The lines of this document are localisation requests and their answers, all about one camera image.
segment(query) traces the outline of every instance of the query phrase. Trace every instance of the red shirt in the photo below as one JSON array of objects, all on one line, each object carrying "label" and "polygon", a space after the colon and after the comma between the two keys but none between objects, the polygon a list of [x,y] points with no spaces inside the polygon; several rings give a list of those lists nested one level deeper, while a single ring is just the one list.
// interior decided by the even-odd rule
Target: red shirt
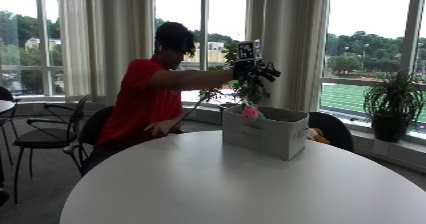
[{"label": "red shirt", "polygon": [[135,59],[129,63],[121,81],[115,107],[105,123],[97,148],[125,149],[154,139],[143,128],[154,122],[173,119],[182,113],[179,91],[150,89],[147,81],[162,70],[158,59]]}]

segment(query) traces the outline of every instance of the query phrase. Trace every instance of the white curtain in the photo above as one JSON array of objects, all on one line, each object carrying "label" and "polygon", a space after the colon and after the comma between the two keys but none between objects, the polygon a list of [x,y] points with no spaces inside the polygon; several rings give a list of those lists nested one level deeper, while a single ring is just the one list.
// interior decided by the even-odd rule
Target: white curtain
[{"label": "white curtain", "polygon": [[317,110],[327,3],[247,0],[246,36],[261,39],[263,61],[281,71],[275,82],[265,82],[271,98],[263,105]]},{"label": "white curtain", "polygon": [[60,0],[65,100],[90,92],[89,40],[85,0]]},{"label": "white curtain", "polygon": [[65,100],[114,104],[126,64],[153,53],[153,0],[60,0]]},{"label": "white curtain", "polygon": [[262,39],[263,34],[263,9],[265,0],[247,0],[246,4],[246,24],[245,38],[246,40]]}]

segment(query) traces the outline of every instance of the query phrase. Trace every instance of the white box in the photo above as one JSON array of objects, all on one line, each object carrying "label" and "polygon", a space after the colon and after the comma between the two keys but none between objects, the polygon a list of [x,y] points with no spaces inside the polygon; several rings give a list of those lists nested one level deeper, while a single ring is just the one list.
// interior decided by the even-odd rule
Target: white box
[{"label": "white box", "polygon": [[245,122],[242,107],[223,110],[222,141],[262,154],[290,160],[302,150],[307,135],[307,113],[259,106],[265,119]]}]

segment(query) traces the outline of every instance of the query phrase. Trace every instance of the round white table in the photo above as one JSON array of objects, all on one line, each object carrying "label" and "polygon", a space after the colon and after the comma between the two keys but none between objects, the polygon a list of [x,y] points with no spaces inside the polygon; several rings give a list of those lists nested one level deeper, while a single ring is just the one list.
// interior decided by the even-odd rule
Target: round white table
[{"label": "round white table", "polygon": [[14,102],[0,100],[0,114],[5,113],[14,107]]},{"label": "round white table", "polygon": [[171,135],[104,161],[80,180],[60,223],[423,224],[426,193],[368,159],[307,142],[291,161]]}]

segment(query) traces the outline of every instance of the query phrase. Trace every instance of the black chair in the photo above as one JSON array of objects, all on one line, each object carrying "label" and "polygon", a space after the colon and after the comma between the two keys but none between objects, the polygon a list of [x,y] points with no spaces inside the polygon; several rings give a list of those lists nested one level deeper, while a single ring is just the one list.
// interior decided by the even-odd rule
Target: black chair
[{"label": "black chair", "polygon": [[354,152],[354,142],[344,123],[334,116],[321,112],[309,112],[309,127],[319,128],[330,144]]},{"label": "black chair", "polygon": [[0,188],[0,207],[2,206],[4,203],[9,200],[9,193]]},{"label": "black chair", "polygon": [[[29,176],[33,177],[32,173],[32,153],[33,149],[54,149],[54,148],[64,148],[70,145],[70,143],[78,137],[78,122],[84,117],[82,109],[86,100],[90,98],[90,94],[85,95],[74,109],[56,105],[56,104],[45,104],[45,109],[49,110],[50,108],[60,108],[68,111],[72,111],[69,120],[65,121],[60,118],[58,120],[54,119],[42,119],[42,118],[29,118],[26,123],[36,128],[36,130],[26,132],[21,136],[17,137],[14,140],[13,145],[20,147],[20,153],[17,158],[17,166],[14,170],[14,204],[17,205],[17,177],[18,177],[18,167],[21,163],[24,149],[29,148]],[[45,124],[54,124],[54,127],[41,127]]]},{"label": "black chair", "polygon": [[0,100],[14,102],[14,107],[4,113],[4,116],[0,117],[0,127],[1,127],[1,132],[2,132],[4,144],[5,144],[6,151],[8,151],[9,163],[10,163],[10,166],[13,166],[13,160],[12,160],[10,150],[9,150],[9,142],[8,142],[8,137],[6,137],[5,130],[4,130],[4,125],[8,122],[10,123],[13,133],[14,133],[14,138],[17,138],[13,117],[14,117],[14,112],[16,112],[16,104],[20,101],[20,99],[16,99],[13,97],[12,93],[9,92],[9,90],[6,88],[4,88],[2,86],[0,86]]},{"label": "black chair", "polygon": [[[88,157],[88,154],[84,149],[84,144],[94,145],[94,143],[97,142],[102,128],[104,128],[104,124],[109,118],[109,115],[113,109],[114,109],[114,106],[108,106],[93,113],[93,115],[88,118],[88,120],[82,125],[78,139],[77,139],[78,144],[66,146],[64,148],[64,153],[68,154],[74,160],[80,174],[81,174],[81,163],[84,161],[84,156],[85,158]],[[74,157],[76,149],[78,149],[78,162]]]}]

